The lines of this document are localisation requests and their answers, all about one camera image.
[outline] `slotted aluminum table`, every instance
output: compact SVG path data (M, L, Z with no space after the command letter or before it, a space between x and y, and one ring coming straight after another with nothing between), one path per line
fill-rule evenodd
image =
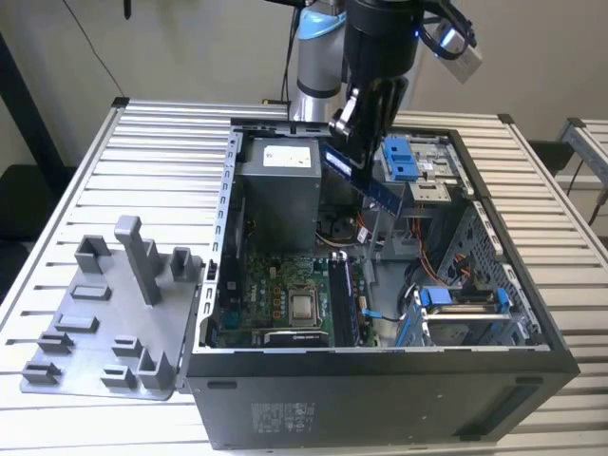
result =
M0 448L23 453L211 452L190 395L166 403L23 394L21 371L75 272L84 233L111 242L118 215L139 215L161 252L204 255L231 117L284 118L283 107L131 101L112 108L0 307ZM520 131L497 116L404 112L400 125L456 128L516 247L579 361L581 374L497 445L333 448L290 454L608 453L608 261Z
M569 143L608 187L608 121L568 119L559 141Z

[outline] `blue drive bay bracket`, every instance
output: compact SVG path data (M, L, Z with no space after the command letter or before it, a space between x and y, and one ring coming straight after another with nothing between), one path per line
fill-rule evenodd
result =
M393 181L418 180L420 174L408 140L396 136L386 137L383 152Z

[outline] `gray plastic stand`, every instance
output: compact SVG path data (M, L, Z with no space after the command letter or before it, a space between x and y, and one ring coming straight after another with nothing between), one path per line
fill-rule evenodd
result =
M160 255L141 226L118 220L124 252L83 237L78 272L22 371L23 392L169 398L202 263L187 248Z

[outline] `power cable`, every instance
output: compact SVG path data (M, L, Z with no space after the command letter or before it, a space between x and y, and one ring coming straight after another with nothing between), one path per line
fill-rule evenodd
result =
M114 75L112 74L112 72L109 70L109 68L107 67L107 65L104 63L104 61L102 60L102 58L99 56L99 54L95 50L95 47L93 46L93 43L91 43L90 38L88 37L88 35L85 32L85 29L83 28L83 25L78 20L78 17L76 17L76 14L72 10L72 8L69 6L69 3L67 2L67 0L61 0L61 1L64 3L64 5L66 5L67 10L69 11L69 13L74 18L74 21L76 22L76 25L78 26L78 28L81 30L81 32L85 36L86 41L88 42L88 45L90 46L91 50L93 51L93 55L95 55L95 57L97 57L97 60L99 60L99 63L102 64L102 67L104 67L105 72L112 79L112 81L114 82L114 85L116 86L116 88L118 88L118 91L121 92L122 96L124 96L124 92L121 89L121 86L118 84L118 81L116 81L116 78L114 77Z
M580 159L579 166L577 167L577 170L574 172L574 175L572 176L572 180L570 180L570 185L568 185L568 190L566 190L566 197L570 196L570 192L572 191L572 186L574 185L574 181L577 179L577 176L579 175L579 171L582 168L583 163L584 163L583 159Z
M591 218L589 218L589 223L588 223L589 226L593 225L593 222L596 221L600 207L601 206L599 204L596 204L596 207L593 210L593 214L591 214Z
M289 100L289 65L292 60L292 52L294 50L295 35L300 25L300 14L302 9L294 8L292 13L292 22L289 25L289 41L287 45L287 56L285 58L285 70L283 71L283 82L281 85L281 102L287 99Z

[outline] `label sticker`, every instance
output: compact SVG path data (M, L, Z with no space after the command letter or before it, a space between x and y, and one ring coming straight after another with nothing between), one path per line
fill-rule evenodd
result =
M432 171L433 163L429 163L428 161L418 161L418 167L420 169L424 169L425 171Z
M338 169L340 169L347 176L351 175L351 172L352 172L351 167L348 166L347 164L343 163L340 159L335 157L333 154L330 154L329 152L327 152L325 154L325 158L327 159L328 162L332 163L334 166L336 166Z
M311 149L288 145L267 145L264 147L264 166L279 168L310 168Z
M254 432L308 433L313 430L314 402L256 402L251 405Z
M365 226L362 226L361 229L359 230L359 234L357 235L357 240L359 242L361 242L362 244L365 243L365 239L368 238L368 229Z

